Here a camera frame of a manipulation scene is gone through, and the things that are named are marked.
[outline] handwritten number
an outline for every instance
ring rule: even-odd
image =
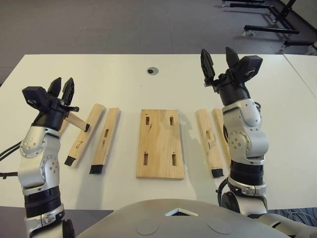
[[[83,141],[78,141],[78,142],[79,142],[79,144],[76,146],[76,149],[78,149],[79,146],[83,143]]]

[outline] black metal frame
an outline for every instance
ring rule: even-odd
[[[230,7],[246,7],[246,8],[266,8],[269,13],[275,17],[273,23],[280,22],[285,28],[273,28],[273,27],[263,27],[263,26],[253,26],[245,25],[242,37],[246,35],[246,32],[252,31],[266,31],[266,32],[276,32],[284,34],[299,34],[293,25],[286,19],[289,12],[292,10],[292,6],[296,0],[290,0],[288,4],[279,12],[273,5],[268,4],[249,4],[249,3],[231,3]]]
[[[286,47],[289,46],[313,46],[314,42],[313,41],[291,41],[287,40],[283,42],[283,46],[281,50],[284,50]]]
[[[222,7],[226,5],[226,1],[238,1],[238,2],[248,2],[248,3],[264,3],[264,0],[222,0]]]

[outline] wood grain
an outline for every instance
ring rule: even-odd
[[[102,166],[105,165],[108,158],[109,149],[111,147],[112,139],[114,136],[115,126],[119,117],[120,109],[119,108],[110,108],[106,117],[105,125],[103,127],[97,149],[92,161],[91,174],[101,174]]]
[[[87,147],[89,140],[94,133],[94,130],[96,128],[96,125],[105,111],[105,107],[100,104],[95,104],[93,109],[91,110],[86,122],[90,125],[87,132],[80,130],[74,144],[72,145],[68,157],[65,161],[65,164],[68,166],[76,166],[78,161],[83,155],[83,152],[85,151],[85,148]]]
[[[77,117],[74,113],[69,113],[68,117],[66,117],[65,120],[73,124],[74,126],[82,129],[83,131],[87,131],[87,123]]]
[[[231,164],[231,160],[230,160],[230,153],[229,153],[229,146],[226,142],[226,140],[224,139],[223,136],[223,114],[222,114],[222,110],[221,109],[213,109],[212,111],[212,115],[215,121],[215,125],[220,137],[220,143],[224,152],[224,156],[227,162],[227,165],[230,167]]]
[[[61,128],[59,130],[59,136],[61,137],[61,135],[63,135],[64,131],[66,130],[66,128],[68,127],[69,122],[66,120],[63,120],[63,124],[61,125]]]
[[[184,178],[177,110],[142,109],[137,177]]]
[[[207,165],[210,169],[211,174],[214,177],[218,177],[215,176],[215,173],[213,173],[212,171],[222,170],[222,163],[216,144],[216,139],[211,128],[210,116],[208,115],[206,109],[200,109],[196,111],[195,115],[206,156]]]

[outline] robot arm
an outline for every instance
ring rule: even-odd
[[[226,57],[229,69],[214,80],[211,57],[204,49],[201,54],[205,86],[212,86],[224,105],[224,129],[227,131],[230,151],[231,166],[227,178],[230,191],[222,196],[220,205],[288,236],[306,238],[316,235],[316,228],[267,213],[263,175],[268,140],[261,130],[260,109],[245,86],[245,82],[259,72],[263,60],[258,56],[243,57],[240,60],[229,47],[226,48]]]
[[[58,187],[58,152],[63,119],[69,111],[79,109],[67,106],[74,93],[73,80],[65,84],[62,99],[57,98],[60,84],[61,78],[58,78],[48,92],[41,87],[23,90],[26,102],[40,111],[20,145],[22,161],[18,179],[25,200],[28,237],[74,237],[71,221],[62,219],[64,205]]]

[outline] black cable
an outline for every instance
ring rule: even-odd
[[[222,190],[223,190],[223,188],[227,185],[227,183],[228,183],[228,179],[227,178],[225,178],[222,182],[221,182],[221,184],[219,185],[219,187],[218,187],[218,189],[216,189],[216,193],[218,193],[218,204],[219,204],[219,206],[221,207],[221,196],[222,196]]]
[[[18,172],[0,173],[0,178],[6,179],[6,177],[16,177]]]
[[[228,131],[227,131],[227,128],[224,126],[224,124],[223,124],[222,131],[223,131],[223,137],[224,137],[224,139],[226,140],[226,142],[228,144]]]
[[[261,112],[261,104],[260,103],[257,103],[257,102],[254,102],[257,106],[257,109],[259,111],[259,113]]]
[[[8,157],[10,154],[12,154],[14,151],[18,150],[20,148],[20,146],[16,146],[15,148],[13,148],[12,150],[10,150],[8,153],[6,153],[5,155],[3,155],[2,157],[0,157],[0,162],[2,160],[4,160],[6,157]]]
[[[12,145],[10,148],[4,150],[0,153],[0,161],[4,160],[6,157],[8,157],[10,154],[12,154],[14,151],[18,150],[20,148],[21,141],[16,143],[15,145]],[[9,172],[9,173],[0,173],[0,178],[6,179],[7,177],[16,177],[18,176],[18,172]]]
[[[18,143],[16,143],[15,145],[12,145],[10,148],[6,149],[5,151],[1,152],[0,157],[1,157],[2,155],[4,155],[6,152],[8,152],[9,150],[12,150],[14,147],[16,147],[16,146],[18,146],[18,145],[20,145],[20,144],[21,144],[21,141],[18,142]]]

